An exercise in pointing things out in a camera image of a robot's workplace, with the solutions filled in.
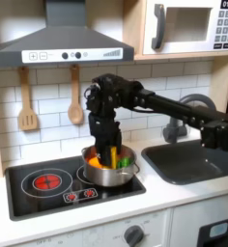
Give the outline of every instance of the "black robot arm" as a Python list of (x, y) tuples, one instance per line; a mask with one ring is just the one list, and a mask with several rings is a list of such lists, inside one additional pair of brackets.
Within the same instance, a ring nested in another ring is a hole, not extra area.
[[(203, 106), (191, 107), (180, 102), (157, 96), (143, 88), (138, 81), (127, 81), (113, 74), (93, 79), (93, 85), (85, 92), (91, 135), (96, 138), (96, 149), (100, 163), (111, 165), (111, 148), (120, 153), (122, 135), (120, 123), (115, 122), (114, 109), (119, 107), (131, 111), (165, 114), (182, 120), (201, 131), (202, 146), (228, 151), (228, 114)], [(140, 111), (135, 107), (150, 109)]]

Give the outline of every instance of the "countertop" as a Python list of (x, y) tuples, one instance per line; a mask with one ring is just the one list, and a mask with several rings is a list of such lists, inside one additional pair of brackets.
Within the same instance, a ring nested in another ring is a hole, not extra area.
[[(193, 131), (185, 140), (193, 140), (198, 137), (198, 132)], [(161, 179), (142, 158), (141, 151), (147, 147), (163, 144), (162, 139), (125, 143), (137, 153), (137, 164), (141, 169), (137, 177), (146, 187), (145, 194), (33, 219), (18, 222), (10, 220), (6, 182), (5, 178), (0, 178), (0, 246), (79, 230), (137, 214), (228, 194), (228, 177), (184, 186), (173, 185)], [(73, 156), (80, 155), (81, 148), (83, 147), (78, 147), (78, 151), (75, 151)]]

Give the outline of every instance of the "wooden spoon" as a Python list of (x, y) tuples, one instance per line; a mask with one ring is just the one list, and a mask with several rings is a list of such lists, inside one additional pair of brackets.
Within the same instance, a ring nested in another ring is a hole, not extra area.
[(83, 110), (79, 104), (79, 66), (71, 67), (71, 106), (68, 115), (73, 124), (83, 121)]
[(23, 109), (18, 116), (18, 125), (22, 130), (36, 129), (38, 125), (38, 120), (35, 112), (31, 109), (30, 95), (29, 95), (29, 85), (28, 85), (28, 68), (18, 69), (20, 83), (21, 83), (21, 94), (23, 101)]

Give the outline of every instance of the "black sink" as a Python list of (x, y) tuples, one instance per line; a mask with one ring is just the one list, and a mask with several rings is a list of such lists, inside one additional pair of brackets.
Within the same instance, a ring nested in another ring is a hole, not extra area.
[(199, 140), (147, 148), (142, 156), (173, 184), (228, 176), (228, 152), (204, 149)]

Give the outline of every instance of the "black stovetop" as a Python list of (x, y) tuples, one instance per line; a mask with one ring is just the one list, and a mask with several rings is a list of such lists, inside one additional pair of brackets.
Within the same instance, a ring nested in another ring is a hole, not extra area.
[(81, 156), (7, 169), (6, 181), (12, 220), (134, 196), (146, 190), (137, 177), (127, 184), (104, 188), (84, 176)]

